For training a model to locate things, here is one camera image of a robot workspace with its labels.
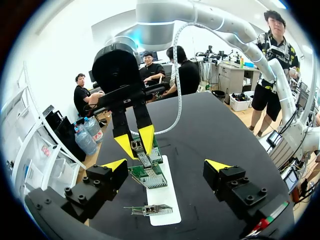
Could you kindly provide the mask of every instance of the wooden floor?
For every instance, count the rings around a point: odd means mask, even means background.
[[[253,108],[248,108],[248,110],[244,110],[244,111],[233,111],[231,109],[231,107],[227,104],[225,104],[229,109],[230,111],[232,111],[247,127],[249,127],[251,125],[251,117],[252,117],[252,113],[253,113]],[[256,124],[255,126],[255,129],[254,129],[254,135],[256,135],[258,133],[258,131],[260,130],[260,127],[262,125],[262,122],[263,122],[263,116],[266,115],[266,112],[263,111],[262,114],[261,114],[261,118],[260,120],[258,121],[258,123]],[[279,126],[280,122],[281,122],[281,119],[282,119],[282,113],[280,112],[279,113],[279,116],[277,118],[277,120],[275,122],[272,122],[272,124],[270,125],[270,127],[263,133],[263,135],[265,134],[268,134],[270,133],[271,131],[273,130],[276,130],[277,127]],[[102,128],[102,131],[105,133],[106,131],[112,131],[112,129],[110,128],[107,128],[107,126],[104,126]],[[89,168],[91,167],[92,165],[94,165],[97,161],[97,158],[98,158],[98,155],[99,155],[99,150],[100,150],[100,147],[101,147],[101,144],[102,143],[99,143],[98,144],[98,150],[96,151],[95,154],[93,155],[87,155],[86,158],[85,158],[85,161],[83,162],[83,164]],[[303,178],[301,179],[301,183],[304,181],[304,179],[306,177],[308,177],[310,174],[311,174],[311,167],[314,165],[314,157],[315,155],[313,154],[311,156],[311,159],[313,159],[313,162],[309,162],[309,170],[308,172],[305,174],[305,176],[303,176]],[[77,182],[81,181],[82,177],[86,176],[86,171],[83,169],[83,168],[80,168],[80,171],[79,171],[79,174],[78,174],[78,178],[77,178]],[[297,221],[299,219],[299,217],[302,215],[302,213],[304,212],[304,210],[306,209],[308,203],[307,203],[307,199],[306,199],[306,202],[304,203],[299,203],[297,204],[297,206],[294,207],[293,209],[293,213],[294,213],[294,219],[295,221]]]

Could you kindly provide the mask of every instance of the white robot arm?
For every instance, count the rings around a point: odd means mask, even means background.
[[[294,151],[297,150],[295,156],[301,159],[303,153],[319,149],[320,129],[305,125],[306,114],[301,118],[295,114],[292,92],[279,61],[267,61],[253,43],[257,35],[248,22],[218,8],[187,0],[138,0],[136,19],[142,33],[141,46],[149,51],[166,50],[172,45],[175,20],[201,24],[231,47],[241,50],[259,68],[264,79],[275,80],[283,126],[290,121],[290,127],[283,133],[283,137]],[[306,107],[305,111],[309,113],[310,109]]]

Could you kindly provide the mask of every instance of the black tabletop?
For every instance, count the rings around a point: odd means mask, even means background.
[[[147,105],[156,131],[168,128],[176,119],[176,97]],[[130,129],[137,131],[132,109],[126,112]],[[98,165],[127,158],[128,166],[139,165],[113,139],[112,123],[104,134],[97,159]],[[131,215],[123,207],[147,205],[146,190],[130,176],[112,202],[107,201],[90,227],[124,240],[173,239],[239,239],[245,222],[236,218],[225,202],[219,202],[203,178],[204,160],[226,165],[239,165],[246,176],[259,187],[267,188],[270,198],[288,189],[255,136],[241,120],[211,93],[182,96],[180,121],[171,131],[156,136],[161,153],[167,155],[181,222],[152,226],[150,219]],[[292,206],[272,223],[279,225],[278,234],[294,223]]]

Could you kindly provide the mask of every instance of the patterned shirt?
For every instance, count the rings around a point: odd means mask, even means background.
[[[272,46],[276,46],[277,48],[279,48],[283,52],[283,55],[274,53],[277,51],[274,51],[271,49],[270,43]],[[289,68],[296,67],[296,71],[297,72],[300,71],[299,70],[300,64],[299,64],[296,52],[294,48],[291,46],[291,44],[287,42],[285,37],[283,37],[283,41],[278,45],[277,41],[274,39],[271,31],[269,30],[268,32],[261,33],[258,36],[256,40],[256,45],[262,51],[267,61],[270,61],[271,59],[278,59],[288,81],[290,78]],[[275,81],[264,80],[262,78],[262,74],[260,73],[258,84],[266,89],[272,90],[274,87]]]

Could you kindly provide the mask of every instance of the circuit board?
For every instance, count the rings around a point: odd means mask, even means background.
[[[154,163],[148,168],[144,168],[143,165],[131,166],[128,167],[128,171],[136,181],[147,189],[162,188],[168,185],[158,163]]]
[[[136,136],[136,137],[133,138],[133,140],[134,141],[140,140],[140,137]],[[156,140],[155,137],[153,138],[152,152],[149,155],[149,157],[150,157],[150,160],[151,160],[152,164],[155,164],[155,163],[162,164],[163,163],[163,159],[162,159],[162,155],[161,155],[161,152],[160,152],[160,148],[158,146],[158,143],[157,143],[157,140]]]
[[[165,204],[150,206],[132,206],[124,208],[132,209],[131,215],[143,215],[145,217],[171,214],[173,212],[172,207]]]

